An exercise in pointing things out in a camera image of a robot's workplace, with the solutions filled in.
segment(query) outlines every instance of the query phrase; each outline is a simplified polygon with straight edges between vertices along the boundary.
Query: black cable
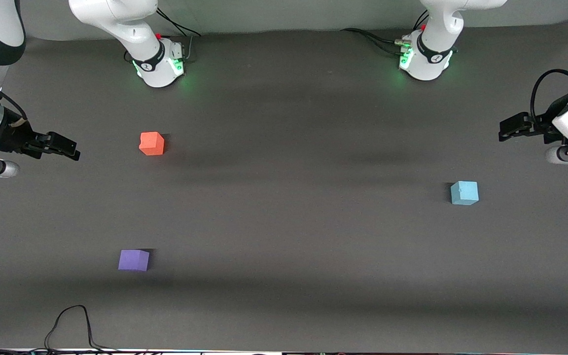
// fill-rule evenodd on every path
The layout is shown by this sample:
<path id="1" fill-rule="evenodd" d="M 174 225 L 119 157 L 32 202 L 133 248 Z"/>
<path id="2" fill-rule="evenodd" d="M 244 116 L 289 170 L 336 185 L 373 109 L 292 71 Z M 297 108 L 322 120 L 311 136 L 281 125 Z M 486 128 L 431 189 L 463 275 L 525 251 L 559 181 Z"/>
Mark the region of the black cable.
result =
<path id="1" fill-rule="evenodd" d="M 54 326 L 52 327 L 52 330 L 50 330 L 49 333 L 47 333 L 47 335 L 45 336 L 45 339 L 43 340 L 43 346 L 45 347 L 45 349 L 50 349 L 49 339 L 50 339 L 50 337 L 52 337 L 52 333 L 54 333 L 54 331 L 58 327 L 58 322 L 61 320 L 61 316 L 63 315 L 63 313 L 69 311 L 72 308 L 76 308 L 76 307 L 82 308 L 83 311 L 85 312 L 85 320 L 86 320 L 86 325 L 87 325 L 87 341 L 89 343 L 89 346 L 91 348 L 94 348 L 94 349 L 99 350 L 99 351 L 103 351 L 102 348 L 111 349 L 107 346 L 102 346 L 102 345 L 98 344 L 97 342 L 93 341 L 93 334 L 92 334 L 92 331 L 91 331 L 91 322 L 89 321 L 89 313 L 87 313 L 86 307 L 83 306 L 83 305 L 75 305 L 75 306 L 67 307 L 58 314 L 58 317 L 56 317 L 56 321 L 54 322 Z"/>
<path id="2" fill-rule="evenodd" d="M 427 15 L 427 16 L 424 16 L 424 18 L 423 18 L 420 22 L 417 22 L 417 23 L 415 24 L 415 27 L 413 27 L 413 29 L 416 30 L 417 27 L 420 27 L 420 25 L 421 25 L 422 23 L 424 23 L 424 21 L 426 21 L 427 18 L 428 18 L 428 15 Z"/>
<path id="3" fill-rule="evenodd" d="M 21 108 L 21 106 L 19 106 L 13 99 L 11 99 L 8 95 L 4 94 L 2 92 L 2 90 L 0 90 L 0 95 L 6 99 L 6 101 L 8 101 L 10 104 L 12 104 L 12 106 L 14 106 L 14 108 L 16 108 L 19 113 L 21 114 L 21 117 L 25 120 L 28 119 L 27 115 L 25 115 L 25 111 L 23 110 L 23 108 Z"/>
<path id="4" fill-rule="evenodd" d="M 175 353 L 181 355 L 180 351 L 170 351 L 166 353 Z M 140 351 L 102 351 L 97 349 L 83 349 L 83 350 L 58 350 L 58 349 L 43 349 L 37 348 L 27 351 L 16 351 L 12 349 L 0 349 L 0 355 L 161 355 L 162 353 L 150 353 Z"/>
<path id="5" fill-rule="evenodd" d="M 379 36 L 376 36 L 375 34 L 373 34 L 372 32 L 369 31 L 365 31 L 365 30 L 361 30 L 361 29 L 354 29 L 352 27 L 348 27 L 347 29 L 342 29 L 341 31 L 346 31 L 346 32 L 356 32 L 357 34 L 362 34 L 363 36 L 369 36 L 379 42 L 383 42 L 383 43 L 390 43 L 393 44 L 394 41 L 389 40 L 389 39 L 385 39 Z"/>
<path id="6" fill-rule="evenodd" d="M 399 52 L 394 52 L 392 50 L 388 50 L 385 47 L 383 47 L 380 43 L 374 41 L 373 39 L 369 38 L 368 36 L 365 36 L 365 38 L 367 38 L 370 42 L 372 42 L 373 45 L 375 45 L 376 47 L 379 47 L 380 50 L 382 50 L 385 53 L 389 53 L 392 54 L 393 56 L 402 56 L 401 53 Z"/>
<path id="7" fill-rule="evenodd" d="M 545 79 L 546 76 L 548 76 L 549 74 L 553 74 L 554 72 L 559 72 L 560 74 L 565 74 L 566 76 L 568 76 L 568 71 L 564 70 L 564 69 L 547 70 L 546 72 L 543 73 L 543 75 L 541 75 L 538 78 L 538 80 L 534 84 L 534 89 L 532 89 L 532 97 L 530 98 L 530 116 L 532 117 L 532 119 L 534 120 L 534 123 L 536 123 L 536 124 L 538 122 L 537 122 L 537 118 L 536 118 L 536 109 L 534 108 L 534 105 L 536 104 L 536 93 L 538 92 L 538 87 L 539 87 L 540 83 L 543 81 L 543 79 Z"/>
<path id="8" fill-rule="evenodd" d="M 163 18 L 165 18 L 166 20 L 168 20 L 168 21 L 169 21 L 172 25 L 174 25 L 174 27 L 176 27 L 179 31 L 181 31 L 181 33 L 183 34 L 183 36 L 187 36 L 187 34 L 185 34 L 185 32 L 183 32 L 181 29 L 184 29 L 184 30 L 186 30 L 186 31 L 190 31 L 190 32 L 196 34 L 197 36 L 201 36 L 201 34 L 198 33 L 198 32 L 196 32 L 195 30 L 188 29 L 188 27 L 181 26 L 180 24 L 178 24 L 178 23 L 172 21 L 171 18 L 169 18 L 169 17 L 167 16 L 167 14 L 165 14 L 164 11 L 161 10 L 159 7 L 157 8 L 157 13 L 158 13 L 160 16 L 162 16 Z"/>
<path id="9" fill-rule="evenodd" d="M 422 21 L 426 20 L 426 17 L 428 17 L 428 16 L 426 16 L 425 18 L 422 18 L 422 16 L 424 16 L 427 12 L 428 12 L 428 9 L 424 10 L 424 12 L 422 14 L 420 14 L 420 17 L 417 20 L 415 20 L 415 25 L 413 25 L 414 31 L 415 31 L 415 29 L 417 29 L 418 25 L 420 24 L 420 19 L 422 19 Z"/>
<path id="10" fill-rule="evenodd" d="M 175 23 L 174 21 L 172 21 L 163 11 L 160 11 L 160 9 L 157 9 L 157 14 L 159 16 L 162 16 L 166 21 L 170 22 L 172 25 L 174 25 L 174 27 L 176 27 L 178 29 L 178 31 L 181 32 L 181 34 L 183 34 L 183 36 L 187 36 L 187 34 L 185 34 L 185 32 L 183 32 L 181 27 L 178 26 L 178 23 Z"/>
<path id="11" fill-rule="evenodd" d="M 376 42 L 374 39 L 377 39 L 379 41 L 382 41 L 383 43 L 392 43 L 393 41 L 389 41 L 386 40 L 384 38 L 380 38 L 379 36 L 376 36 L 375 34 L 372 34 L 368 31 L 365 30 L 361 30 L 361 29 L 352 29 L 352 28 L 348 28 L 348 29 L 342 29 L 341 31 L 346 31 L 346 32 L 354 32 L 357 34 L 362 34 L 363 36 L 365 36 L 365 38 L 367 38 L 367 40 L 369 40 L 370 42 L 372 42 L 373 45 L 375 45 L 376 47 L 378 47 L 380 50 L 382 50 L 385 53 L 389 53 L 392 54 L 393 56 L 401 56 L 402 53 L 399 52 L 394 52 L 392 50 L 388 50 L 385 47 L 383 47 L 380 43 Z"/>

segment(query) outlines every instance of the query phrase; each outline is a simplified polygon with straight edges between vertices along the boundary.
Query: green led light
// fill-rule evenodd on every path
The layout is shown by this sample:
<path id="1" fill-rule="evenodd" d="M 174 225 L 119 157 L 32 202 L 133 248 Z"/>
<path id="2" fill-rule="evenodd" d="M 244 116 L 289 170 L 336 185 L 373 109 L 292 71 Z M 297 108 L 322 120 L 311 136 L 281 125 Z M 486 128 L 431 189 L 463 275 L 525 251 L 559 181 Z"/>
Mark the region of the green led light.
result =
<path id="1" fill-rule="evenodd" d="M 453 51 L 449 52 L 448 59 L 446 59 L 446 64 L 444 64 L 444 69 L 448 68 L 449 63 L 451 62 L 451 57 L 453 56 Z"/>
<path id="2" fill-rule="evenodd" d="M 142 77 L 142 73 L 140 72 L 140 68 L 137 67 L 137 65 L 135 64 L 135 61 L 132 61 L 133 66 L 135 67 L 135 70 L 137 70 L 137 76 L 139 76 L 140 78 Z"/>
<path id="3" fill-rule="evenodd" d="M 412 59 L 413 59 L 413 49 L 410 48 L 409 50 L 406 51 L 406 53 L 403 54 L 403 59 L 401 59 L 400 61 L 400 67 L 403 68 L 404 70 L 409 68 L 409 64 L 411 63 Z"/>
<path id="4" fill-rule="evenodd" d="M 181 63 L 181 59 L 170 59 L 168 58 L 168 62 L 171 63 L 171 68 L 174 71 L 174 73 L 179 76 L 181 74 L 183 74 L 183 66 Z"/>

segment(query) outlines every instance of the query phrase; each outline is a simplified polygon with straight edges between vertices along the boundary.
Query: purple cube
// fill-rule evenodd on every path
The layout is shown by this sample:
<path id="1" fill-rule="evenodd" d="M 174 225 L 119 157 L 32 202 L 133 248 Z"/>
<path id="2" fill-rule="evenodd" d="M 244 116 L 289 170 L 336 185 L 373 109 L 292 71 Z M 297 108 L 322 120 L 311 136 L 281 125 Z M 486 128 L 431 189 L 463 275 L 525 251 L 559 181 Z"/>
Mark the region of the purple cube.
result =
<path id="1" fill-rule="evenodd" d="M 148 251 L 143 250 L 122 250 L 120 253 L 120 263 L 118 270 L 146 271 L 148 270 Z"/>

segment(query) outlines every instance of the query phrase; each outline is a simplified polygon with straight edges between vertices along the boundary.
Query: orange cube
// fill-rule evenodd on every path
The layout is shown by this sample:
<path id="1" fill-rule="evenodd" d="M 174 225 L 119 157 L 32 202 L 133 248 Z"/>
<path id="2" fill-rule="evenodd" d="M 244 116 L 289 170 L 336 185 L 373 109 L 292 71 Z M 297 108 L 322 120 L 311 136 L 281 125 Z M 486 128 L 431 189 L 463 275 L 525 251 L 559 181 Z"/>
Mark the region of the orange cube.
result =
<path id="1" fill-rule="evenodd" d="M 142 132 L 140 150 L 146 155 L 162 155 L 164 153 L 164 137 L 159 132 Z"/>

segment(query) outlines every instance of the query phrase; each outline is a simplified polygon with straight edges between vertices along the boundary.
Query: gray table surface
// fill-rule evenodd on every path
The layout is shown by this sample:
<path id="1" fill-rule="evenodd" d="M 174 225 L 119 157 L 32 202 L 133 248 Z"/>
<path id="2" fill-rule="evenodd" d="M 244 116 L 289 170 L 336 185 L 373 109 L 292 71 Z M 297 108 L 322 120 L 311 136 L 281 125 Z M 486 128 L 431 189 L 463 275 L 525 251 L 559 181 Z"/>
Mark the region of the gray table surface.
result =
<path id="1" fill-rule="evenodd" d="M 22 166 L 0 179 L 0 347 L 83 303 L 119 348 L 568 353 L 568 166 L 497 141 L 568 69 L 568 23 L 458 47 L 418 82 L 356 34 L 209 35 L 153 89 L 115 40 L 30 41 L 4 88 L 82 157 L 0 155 Z M 539 109 L 567 91 L 546 79 Z M 480 202 L 449 204 L 456 180 Z M 117 271 L 129 248 L 150 271 Z"/>

